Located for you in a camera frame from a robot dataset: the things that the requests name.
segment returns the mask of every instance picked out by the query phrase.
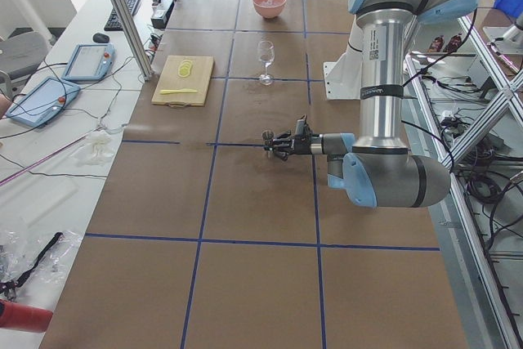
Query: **bottle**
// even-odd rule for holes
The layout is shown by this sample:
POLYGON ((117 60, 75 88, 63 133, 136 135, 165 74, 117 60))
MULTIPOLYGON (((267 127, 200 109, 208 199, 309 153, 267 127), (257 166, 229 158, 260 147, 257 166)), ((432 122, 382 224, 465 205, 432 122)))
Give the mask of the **bottle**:
POLYGON ((443 34, 432 40, 431 46, 428 48, 428 52, 441 52, 445 40, 443 39, 443 34))
POLYGON ((461 33, 456 34, 450 40, 443 52, 456 52, 461 45, 461 33))

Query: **aluminum frame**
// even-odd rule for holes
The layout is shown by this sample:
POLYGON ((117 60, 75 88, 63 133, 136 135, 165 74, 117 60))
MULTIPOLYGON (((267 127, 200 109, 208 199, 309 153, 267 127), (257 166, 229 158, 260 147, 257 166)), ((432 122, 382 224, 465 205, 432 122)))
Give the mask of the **aluminum frame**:
POLYGON ((132 19, 131 13, 127 9, 127 4, 125 3, 125 0, 111 0, 111 3, 113 3, 116 14, 120 19, 123 32, 125 33, 125 37, 129 42, 132 54, 134 55, 134 58, 140 67, 141 74, 143 75, 144 80, 148 81, 153 75, 153 69, 150 66, 149 58, 145 54, 145 50, 141 44, 140 35, 138 34, 138 30, 134 25, 134 20, 132 19))
MULTIPOLYGON (((407 55, 405 57, 405 60, 409 75, 415 75, 418 71, 416 70, 412 57, 410 55, 407 55)), ((423 90, 420 78, 413 79, 411 83, 413 85, 413 89, 416 93, 416 96, 418 97, 418 103, 420 104, 423 117, 427 121, 428 130, 434 134, 438 134, 439 130, 434 118, 432 117, 430 104, 426 100, 425 92, 423 90)), ((505 113, 507 113, 507 110, 511 103, 512 101, 508 100, 507 96, 503 92, 499 92, 496 95, 496 97, 490 102, 485 111, 483 111, 482 114, 487 112, 487 110, 489 111, 489 113, 485 115, 485 119, 483 119, 480 123, 478 123, 477 121, 474 122, 469 127, 469 129, 474 129, 474 132, 470 133, 469 136, 465 139, 465 141, 462 141, 462 139, 459 140, 459 142, 461 142, 460 151, 466 149, 468 145, 472 144, 476 139, 479 138, 478 141, 480 141, 480 136, 482 134, 486 135, 489 132, 489 130, 497 123, 498 119, 500 119, 504 116, 505 113), (499 110, 500 108, 503 109, 503 113, 499 116, 496 115, 495 111, 499 110)), ((520 113, 523 114, 523 106, 518 107, 517 104, 513 105, 515 106, 514 110, 521 110, 520 113)), ((446 150, 443 148, 441 144, 435 144, 435 148, 436 153, 438 154, 438 159, 441 162, 443 162, 447 168, 449 168, 451 165, 451 160, 446 150)), ((481 246, 480 239, 478 238, 478 235, 476 233, 474 218, 471 216, 468 210, 467 202, 463 197, 463 190, 458 183, 458 179, 453 173, 450 175, 450 181, 450 193, 453 196, 456 208, 459 212, 459 218, 463 225, 463 229, 465 230, 467 241, 469 243, 472 255, 474 257, 474 262, 481 275, 481 280, 484 284, 485 291, 487 292, 490 306, 492 307, 492 310, 496 315, 498 328, 502 334, 506 348, 520 349, 516 332, 512 327, 512 323, 508 318, 507 311, 505 309, 505 306, 503 305, 503 300, 499 294, 496 279, 494 278, 494 274, 490 269, 489 263, 483 254, 483 247, 481 246)))

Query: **lemon slice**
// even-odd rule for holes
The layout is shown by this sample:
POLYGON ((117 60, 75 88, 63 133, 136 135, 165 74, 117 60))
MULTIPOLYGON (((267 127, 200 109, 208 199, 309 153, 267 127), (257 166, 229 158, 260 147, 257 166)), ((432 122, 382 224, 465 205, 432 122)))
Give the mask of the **lemon slice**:
POLYGON ((178 67, 178 76, 180 78, 187 78, 190 75, 190 71, 193 68, 192 60, 184 60, 180 63, 178 67))

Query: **red object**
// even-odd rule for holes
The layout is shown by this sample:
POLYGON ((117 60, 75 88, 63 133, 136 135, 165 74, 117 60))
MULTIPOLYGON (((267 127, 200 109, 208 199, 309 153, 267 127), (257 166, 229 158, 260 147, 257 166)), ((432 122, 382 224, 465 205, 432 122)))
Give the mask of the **red object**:
POLYGON ((461 33, 456 34, 450 39, 443 52, 456 52, 461 46, 461 41, 461 33))
POLYGON ((445 40, 443 39, 442 34, 441 36, 438 36, 432 40, 431 46, 428 48, 428 52, 441 52, 443 44, 445 44, 445 40))
POLYGON ((51 318, 52 311, 0 300, 0 328, 43 333, 51 318))

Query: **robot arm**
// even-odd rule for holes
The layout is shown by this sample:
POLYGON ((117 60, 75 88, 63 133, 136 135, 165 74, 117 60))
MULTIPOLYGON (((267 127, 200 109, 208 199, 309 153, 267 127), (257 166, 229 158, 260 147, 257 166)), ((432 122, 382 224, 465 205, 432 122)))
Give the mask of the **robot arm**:
MULTIPOLYGON (((359 138, 310 132, 309 152, 290 151, 326 154, 329 185, 345 189, 360 206, 420 207, 442 200, 449 192, 448 170, 434 159, 409 154, 400 139, 405 27, 414 18, 427 23, 464 16, 476 9, 477 2, 349 0, 349 11, 363 32, 359 138), (326 146, 327 140, 342 143, 331 151, 313 148, 326 146)), ((295 136, 289 133, 285 138, 295 141, 295 136)), ((266 140, 266 150, 279 150, 273 142, 266 140)))

